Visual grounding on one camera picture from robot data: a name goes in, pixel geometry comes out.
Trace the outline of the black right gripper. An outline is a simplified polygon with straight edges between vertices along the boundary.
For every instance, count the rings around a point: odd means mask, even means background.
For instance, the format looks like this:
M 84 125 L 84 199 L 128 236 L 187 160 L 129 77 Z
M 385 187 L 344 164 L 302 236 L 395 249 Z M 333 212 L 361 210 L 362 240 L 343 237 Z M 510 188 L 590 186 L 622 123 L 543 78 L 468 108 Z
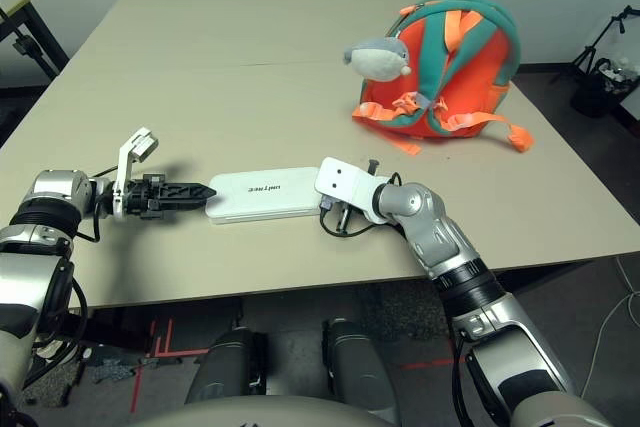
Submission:
M 377 171 L 377 168 L 379 166 L 379 161 L 376 159 L 370 159 L 369 160 L 369 166 L 367 169 L 367 172 L 370 175 L 374 175 Z M 354 212 L 354 208 L 350 205 L 350 204 L 346 204 L 344 203 L 342 205 L 342 213 L 341 213 L 341 218 L 337 224 L 336 227 L 336 232 L 338 234 L 341 235 L 347 235 L 348 234 L 348 225 L 351 219 L 351 216 Z

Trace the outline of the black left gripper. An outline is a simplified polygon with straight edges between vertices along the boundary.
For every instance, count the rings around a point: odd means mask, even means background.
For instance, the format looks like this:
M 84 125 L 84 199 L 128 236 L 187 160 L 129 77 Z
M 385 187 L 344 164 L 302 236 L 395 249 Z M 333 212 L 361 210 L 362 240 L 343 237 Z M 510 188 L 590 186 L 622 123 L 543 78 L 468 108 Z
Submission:
M 144 174 L 127 184 L 124 212 L 142 220 L 163 219 L 164 211 L 204 207 L 217 192 L 199 183 L 165 183 L 164 174 Z

